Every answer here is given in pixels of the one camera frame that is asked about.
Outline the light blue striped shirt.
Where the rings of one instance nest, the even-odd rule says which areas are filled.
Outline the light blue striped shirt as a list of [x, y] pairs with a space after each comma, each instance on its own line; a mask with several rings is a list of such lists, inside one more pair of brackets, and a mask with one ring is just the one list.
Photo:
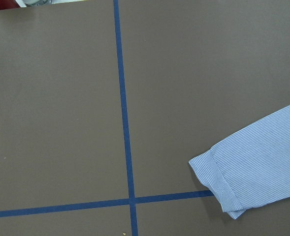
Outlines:
[[290, 105], [221, 140], [189, 165], [233, 219], [290, 198]]

